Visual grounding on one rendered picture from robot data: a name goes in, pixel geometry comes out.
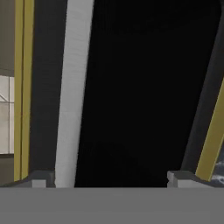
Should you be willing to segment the yellow cupboard panel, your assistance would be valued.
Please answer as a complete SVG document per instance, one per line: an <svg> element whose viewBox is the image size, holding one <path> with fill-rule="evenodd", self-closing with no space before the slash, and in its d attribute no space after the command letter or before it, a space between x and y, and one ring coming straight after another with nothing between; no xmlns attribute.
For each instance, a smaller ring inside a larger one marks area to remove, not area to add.
<svg viewBox="0 0 224 224"><path fill-rule="evenodd" d="M29 175L35 0L15 0L14 180Z"/></svg>
<svg viewBox="0 0 224 224"><path fill-rule="evenodd" d="M196 176L210 181L224 141L224 81L213 110L212 119L200 154Z"/></svg>

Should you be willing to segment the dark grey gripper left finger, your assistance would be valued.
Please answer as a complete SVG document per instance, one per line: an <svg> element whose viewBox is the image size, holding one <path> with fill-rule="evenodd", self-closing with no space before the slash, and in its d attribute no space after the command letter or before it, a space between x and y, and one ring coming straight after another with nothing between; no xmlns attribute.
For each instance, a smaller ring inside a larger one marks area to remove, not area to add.
<svg viewBox="0 0 224 224"><path fill-rule="evenodd" d="M3 187L54 188L55 171L34 171L26 178L4 184Z"/></svg>

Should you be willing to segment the black glass appliance door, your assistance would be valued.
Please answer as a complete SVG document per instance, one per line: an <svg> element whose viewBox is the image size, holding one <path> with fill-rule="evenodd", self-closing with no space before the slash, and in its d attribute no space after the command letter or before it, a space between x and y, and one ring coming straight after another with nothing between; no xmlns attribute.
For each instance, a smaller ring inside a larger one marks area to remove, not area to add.
<svg viewBox="0 0 224 224"><path fill-rule="evenodd" d="M29 169L55 171L68 0L35 0ZM94 0L74 187L192 168L221 0Z"/></svg>

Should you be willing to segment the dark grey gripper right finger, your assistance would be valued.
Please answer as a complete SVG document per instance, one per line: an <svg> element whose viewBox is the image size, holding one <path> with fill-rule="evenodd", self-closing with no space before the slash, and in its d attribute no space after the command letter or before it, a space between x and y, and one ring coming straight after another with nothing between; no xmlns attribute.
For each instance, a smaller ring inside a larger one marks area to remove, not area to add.
<svg viewBox="0 0 224 224"><path fill-rule="evenodd" d="M205 181L189 171L168 171L168 188L224 188L218 181Z"/></svg>

